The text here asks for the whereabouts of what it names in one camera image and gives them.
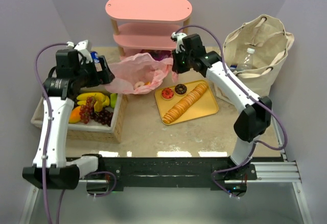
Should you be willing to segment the pink plastic bag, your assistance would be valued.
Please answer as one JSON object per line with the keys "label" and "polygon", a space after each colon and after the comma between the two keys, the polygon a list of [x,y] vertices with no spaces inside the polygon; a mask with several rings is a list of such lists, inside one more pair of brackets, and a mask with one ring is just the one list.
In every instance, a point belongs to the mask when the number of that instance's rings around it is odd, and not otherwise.
{"label": "pink plastic bag", "polygon": [[[178,80],[178,74],[172,71],[172,66],[172,58],[156,61],[148,53],[136,54],[108,65],[115,79],[104,85],[104,88],[110,93],[117,94],[147,94],[157,89],[168,74],[172,75],[174,82]],[[151,84],[134,90],[134,85],[139,81]]]}

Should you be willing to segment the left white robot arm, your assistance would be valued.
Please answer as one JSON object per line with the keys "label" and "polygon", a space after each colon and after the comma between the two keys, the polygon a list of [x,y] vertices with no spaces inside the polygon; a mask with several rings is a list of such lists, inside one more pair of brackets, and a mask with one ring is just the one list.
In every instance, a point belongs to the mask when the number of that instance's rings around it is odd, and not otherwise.
{"label": "left white robot arm", "polygon": [[41,83],[43,123],[32,166],[24,167],[22,177],[39,189],[72,190],[79,179],[99,170],[101,156],[86,154],[67,162],[65,155],[68,121],[80,89],[109,84],[114,80],[105,56],[99,56],[101,70],[93,59],[75,49],[56,52],[56,66]]}

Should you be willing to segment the cream canvas tote bag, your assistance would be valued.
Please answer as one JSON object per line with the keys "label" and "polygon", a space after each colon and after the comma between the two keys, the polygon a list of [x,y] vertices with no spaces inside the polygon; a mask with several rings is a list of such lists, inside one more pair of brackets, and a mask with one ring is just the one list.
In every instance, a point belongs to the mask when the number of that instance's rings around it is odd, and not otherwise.
{"label": "cream canvas tote bag", "polygon": [[263,14],[231,32],[223,44],[223,54],[226,64],[232,66],[245,59],[248,48],[255,50],[252,68],[234,74],[263,97],[269,95],[293,43],[294,35],[278,18]]}

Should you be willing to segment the dark red grapes bunch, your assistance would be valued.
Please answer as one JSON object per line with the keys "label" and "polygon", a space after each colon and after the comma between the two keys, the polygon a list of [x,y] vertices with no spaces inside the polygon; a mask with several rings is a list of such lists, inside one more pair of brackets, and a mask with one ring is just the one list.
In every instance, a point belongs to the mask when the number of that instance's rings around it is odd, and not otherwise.
{"label": "dark red grapes bunch", "polygon": [[91,120],[102,124],[111,126],[111,121],[113,118],[113,112],[109,111],[106,107],[102,109],[100,112],[95,112],[90,105],[81,105],[80,109],[81,122],[84,124],[88,124]]}

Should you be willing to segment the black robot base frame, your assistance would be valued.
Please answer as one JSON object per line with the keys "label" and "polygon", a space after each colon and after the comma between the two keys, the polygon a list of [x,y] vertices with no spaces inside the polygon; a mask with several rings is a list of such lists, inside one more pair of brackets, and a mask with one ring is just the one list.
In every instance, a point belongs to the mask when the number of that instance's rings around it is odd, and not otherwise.
{"label": "black robot base frame", "polygon": [[235,167],[222,158],[104,158],[96,173],[82,177],[91,194],[128,187],[209,188],[241,196],[257,179],[254,164]]}

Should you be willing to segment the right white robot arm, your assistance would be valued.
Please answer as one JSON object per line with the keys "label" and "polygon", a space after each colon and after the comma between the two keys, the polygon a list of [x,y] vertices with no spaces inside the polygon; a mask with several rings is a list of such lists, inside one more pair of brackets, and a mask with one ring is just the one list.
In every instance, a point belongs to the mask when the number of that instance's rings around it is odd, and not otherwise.
{"label": "right white robot arm", "polygon": [[193,69],[213,82],[232,102],[239,116],[233,125],[237,142],[230,157],[235,165],[249,162],[254,141],[270,126],[272,102],[260,97],[242,83],[215,52],[207,52],[198,34],[172,33],[176,43],[172,52],[173,71],[181,74]]}

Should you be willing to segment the white iced donut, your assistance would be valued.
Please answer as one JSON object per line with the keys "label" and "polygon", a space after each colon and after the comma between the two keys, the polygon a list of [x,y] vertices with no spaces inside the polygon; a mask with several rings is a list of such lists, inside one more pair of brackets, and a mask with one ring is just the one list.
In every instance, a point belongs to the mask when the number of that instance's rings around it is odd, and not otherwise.
{"label": "white iced donut", "polygon": [[134,85],[134,90],[136,90],[136,89],[138,89],[139,87],[142,87],[142,86],[144,86],[144,85],[145,85],[144,82],[139,81],[139,82],[137,82],[137,83]]}

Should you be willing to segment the purple snack packet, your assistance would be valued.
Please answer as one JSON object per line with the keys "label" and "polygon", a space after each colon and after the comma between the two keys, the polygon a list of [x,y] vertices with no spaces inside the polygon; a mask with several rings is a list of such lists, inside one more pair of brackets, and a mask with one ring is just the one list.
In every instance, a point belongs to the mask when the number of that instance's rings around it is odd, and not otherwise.
{"label": "purple snack packet", "polygon": [[171,51],[168,50],[141,50],[140,53],[149,53],[156,61],[162,61],[163,59],[172,56]]}

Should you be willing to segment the clear water bottle green label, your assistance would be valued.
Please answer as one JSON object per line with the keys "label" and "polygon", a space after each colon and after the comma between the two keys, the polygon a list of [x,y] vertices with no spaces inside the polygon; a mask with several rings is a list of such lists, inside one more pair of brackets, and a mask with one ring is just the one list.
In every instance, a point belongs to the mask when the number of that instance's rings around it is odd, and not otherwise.
{"label": "clear water bottle green label", "polygon": [[255,49],[247,48],[246,53],[243,57],[238,61],[236,70],[237,71],[244,71],[244,70],[251,70],[253,68],[253,56],[255,53]]}

